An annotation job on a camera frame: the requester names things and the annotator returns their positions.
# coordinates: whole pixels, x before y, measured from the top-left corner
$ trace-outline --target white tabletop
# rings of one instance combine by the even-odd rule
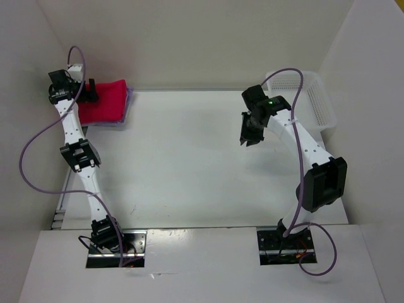
[[[100,188],[121,226],[276,225],[297,204],[299,166],[269,131],[264,142],[240,146],[243,111],[241,92],[141,92],[124,128],[89,127]],[[83,188],[75,174],[68,188]],[[63,229],[90,228],[85,195],[65,195],[63,204]],[[314,221],[348,223],[341,200]]]
[[[338,260],[331,273],[314,278],[297,264],[259,265],[256,229],[149,230],[144,268],[86,269],[77,240],[88,230],[41,232],[20,303],[54,302],[384,302],[357,225],[326,226]],[[331,244],[312,229],[318,264],[333,259]]]

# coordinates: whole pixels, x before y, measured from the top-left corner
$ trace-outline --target purple cable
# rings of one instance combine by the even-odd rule
[[[334,260],[333,260],[331,266],[330,266],[327,270],[324,270],[324,271],[321,272],[321,273],[311,273],[310,271],[305,270],[305,269],[303,268],[303,266],[302,266],[302,261],[303,261],[303,259],[306,258],[307,256],[310,256],[310,255],[313,254],[313,252],[309,252],[309,253],[307,253],[307,254],[305,254],[305,255],[303,255],[303,256],[300,257],[300,259],[299,259],[299,266],[300,266],[300,268],[302,269],[302,271],[303,271],[304,273],[307,273],[308,275],[311,275],[311,276],[324,276],[324,275],[326,275],[327,273],[329,273],[329,272],[334,268],[335,263],[336,263],[337,252],[336,252],[335,242],[334,242],[333,238],[331,237],[330,233],[328,233],[328,231],[327,231],[324,227],[322,227],[320,224],[317,224],[317,223],[314,223],[314,222],[305,222],[305,223],[296,224],[295,227],[300,227],[300,226],[305,226],[305,225],[307,225],[307,226],[310,226],[310,225],[316,226],[316,227],[318,227],[319,229],[321,229],[321,230],[327,235],[328,239],[330,240],[330,242],[331,242],[331,244],[332,244],[332,246],[333,246],[333,250],[334,250]]]
[[[266,79],[261,83],[261,86],[263,86],[269,79],[274,77],[274,75],[282,73],[284,71],[295,71],[300,76],[299,88],[297,89],[296,96],[295,96],[295,98],[293,100],[293,103],[292,103],[292,110],[290,111],[290,120],[295,121],[295,106],[296,106],[296,103],[297,103],[297,99],[298,99],[298,97],[300,95],[300,92],[302,91],[302,88],[303,88],[303,74],[302,74],[302,72],[297,68],[283,68],[283,69],[280,69],[278,71],[275,71],[274,73],[272,73],[268,77],[266,77]],[[295,137],[296,137],[297,154],[299,156],[300,191],[299,191],[299,198],[298,198],[298,203],[297,203],[295,216],[293,217],[292,223],[290,224],[289,228],[283,233],[284,238],[286,238],[290,234],[292,229],[294,228],[295,223],[297,221],[297,217],[299,217],[300,209],[302,208],[302,204],[303,204],[304,167],[303,167],[302,145],[300,144],[299,132],[297,131],[296,123],[292,123],[292,127],[293,127],[293,131],[294,131]]]
[[[92,193],[91,191],[84,191],[84,190],[71,190],[71,191],[48,191],[46,189],[41,189],[35,185],[33,185],[26,177],[24,170],[23,170],[23,159],[24,159],[24,154],[27,150],[27,148],[30,146],[30,144],[36,139],[38,138],[42,133],[46,132],[48,129],[50,129],[52,126],[56,125],[57,123],[61,122],[68,114],[68,112],[73,108],[73,105],[76,103],[78,97],[80,96],[80,93],[84,87],[84,81],[86,78],[86,62],[84,59],[84,55],[83,52],[81,51],[81,49],[74,45],[70,48],[69,50],[69,55],[68,55],[68,65],[70,64],[70,55],[73,49],[77,49],[78,52],[80,53],[81,56],[81,60],[83,61],[83,79],[81,80],[81,84],[80,84],[80,88],[72,102],[72,104],[68,107],[67,111],[55,122],[51,123],[50,125],[48,125],[47,127],[43,128],[41,131],[39,131],[37,134],[35,134],[31,139],[28,140],[28,142],[25,144],[25,146],[23,147],[22,151],[21,151],[21,155],[20,155],[20,160],[18,162],[18,168],[20,170],[20,174],[23,178],[23,180],[25,181],[25,183],[27,183],[32,189],[40,192],[40,193],[44,193],[44,194],[73,194],[73,193],[83,193],[83,194],[90,194],[92,196],[94,196],[95,199],[98,200],[98,202],[100,202],[100,204],[102,205],[102,207],[105,209],[105,212],[108,214],[108,216],[111,218],[111,222],[112,222],[112,226],[114,226],[114,229],[116,231],[116,234],[118,236],[118,243],[119,243],[119,254],[120,254],[120,259],[119,259],[119,267],[124,266],[123,265],[123,244],[122,244],[122,238],[121,238],[121,233],[119,231],[118,226],[116,225],[115,221],[112,220],[113,216],[111,215],[111,213],[109,212],[107,206],[105,205],[105,203],[100,199],[100,197],[98,197],[95,193]]]
[[[291,121],[295,121],[295,106],[297,103],[297,99],[303,89],[303,73],[301,70],[297,69],[297,68],[283,68],[280,69],[278,71],[275,71],[274,73],[270,74],[268,77],[265,78],[265,80],[261,83],[261,86],[263,86],[269,79],[271,79],[272,77],[274,77],[274,75],[278,74],[278,73],[282,73],[284,71],[295,71],[296,73],[299,74],[300,76],[300,84],[299,84],[299,88],[297,89],[297,93],[296,96],[293,100],[292,103],[292,110],[290,111],[290,120]],[[295,215],[292,219],[292,222],[290,223],[289,228],[283,233],[283,237],[286,238],[287,236],[289,236],[290,232],[295,229],[296,227],[300,227],[300,226],[317,226],[319,227],[323,232],[325,232],[325,234],[327,235],[327,237],[330,239],[331,244],[333,245],[333,249],[334,249],[334,261],[331,264],[331,266],[324,272],[322,273],[311,273],[307,270],[305,270],[302,266],[302,260],[308,255],[304,255],[303,257],[301,257],[299,259],[299,266],[302,269],[302,271],[304,271],[305,273],[307,273],[308,275],[311,276],[323,276],[326,275],[327,273],[329,273],[335,266],[336,263],[336,257],[337,257],[337,251],[336,251],[336,246],[334,243],[333,238],[330,236],[330,234],[327,232],[327,230],[322,227],[320,224],[317,223],[313,223],[313,222],[305,222],[305,223],[300,223],[300,224],[296,224],[297,218],[299,217],[299,213],[300,213],[300,209],[302,208],[302,204],[303,204],[303,189],[304,189],[304,166],[303,166],[303,153],[302,153],[302,145],[300,143],[300,138],[299,138],[299,132],[297,131],[297,127],[296,127],[296,123],[292,123],[292,127],[293,127],[293,131],[295,133],[295,138],[296,138],[296,145],[297,145],[297,154],[299,156],[299,170],[300,170],[300,191],[299,191],[299,198],[298,198],[298,203],[297,203],[297,208],[296,208],[296,212]]]

